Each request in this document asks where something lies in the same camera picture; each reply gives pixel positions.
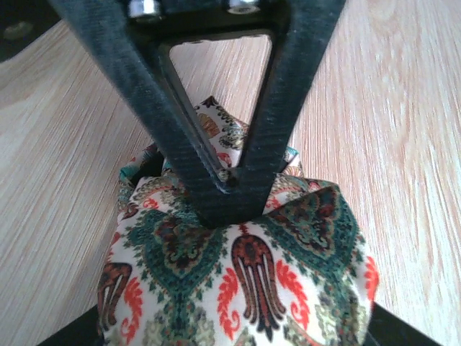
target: hex bolt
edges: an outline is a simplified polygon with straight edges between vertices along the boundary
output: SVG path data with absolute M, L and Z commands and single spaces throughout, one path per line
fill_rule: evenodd
M 260 0 L 227 0 L 228 12 L 231 14 L 251 14 L 261 9 Z
M 161 18 L 161 3 L 158 0 L 130 0 L 128 16 L 140 22 L 152 22 Z

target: patterned cloth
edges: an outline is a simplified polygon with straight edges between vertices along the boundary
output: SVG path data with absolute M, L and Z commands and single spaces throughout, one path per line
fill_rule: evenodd
M 247 125 L 213 97 L 196 107 L 224 167 L 238 163 Z M 108 345 L 361 345 L 378 284 L 375 261 L 339 188 L 303 179 L 289 148 L 252 221 L 200 225 L 153 144 L 120 174 L 118 227 L 99 282 Z

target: brown paisley motif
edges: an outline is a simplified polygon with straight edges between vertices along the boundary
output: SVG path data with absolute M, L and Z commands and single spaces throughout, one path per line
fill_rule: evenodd
M 134 215 L 138 213 L 139 209 L 135 203 L 128 203 L 125 209 L 125 214 L 123 214 L 122 220 L 126 218 L 132 218 Z
M 283 319 L 286 309 L 277 294 L 270 248 L 257 236 L 240 236 L 232 245 L 232 263 L 245 295 L 243 316 L 251 324 L 258 320 L 256 330 L 265 331 L 267 339 L 272 341 L 273 329 L 280 328 L 277 320 Z
M 127 263 L 107 263 L 104 266 L 98 284 L 98 312 L 99 325 L 105 331 L 117 323 L 115 307 L 128 283 L 131 271 L 132 267 Z
M 200 262 L 212 230 L 197 228 L 172 216 L 157 226 L 154 235 L 163 245 L 165 266 L 182 278 Z
M 339 217 L 338 193 L 327 187 L 269 214 L 297 243 L 324 258 L 335 253 L 334 220 Z

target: wooden table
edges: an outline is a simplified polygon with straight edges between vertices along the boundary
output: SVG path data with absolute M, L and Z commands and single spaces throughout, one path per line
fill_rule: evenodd
M 175 48 L 193 102 L 248 119 L 264 39 Z M 377 258 L 377 301 L 461 343 L 461 6 L 350 0 L 292 144 L 338 182 Z M 118 169 L 149 138 L 60 23 L 0 65 L 0 340 L 36 345 L 96 303 Z

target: black carbon fiber frame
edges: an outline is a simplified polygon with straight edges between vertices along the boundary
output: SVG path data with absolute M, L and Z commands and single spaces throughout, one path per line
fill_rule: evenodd
M 50 0 L 171 162 L 208 226 L 260 216 L 345 0 L 266 0 L 234 15 L 221 0 L 163 0 L 140 26 L 117 0 Z M 268 34 L 272 40 L 240 164 L 224 169 L 195 122 L 169 59 L 172 46 Z

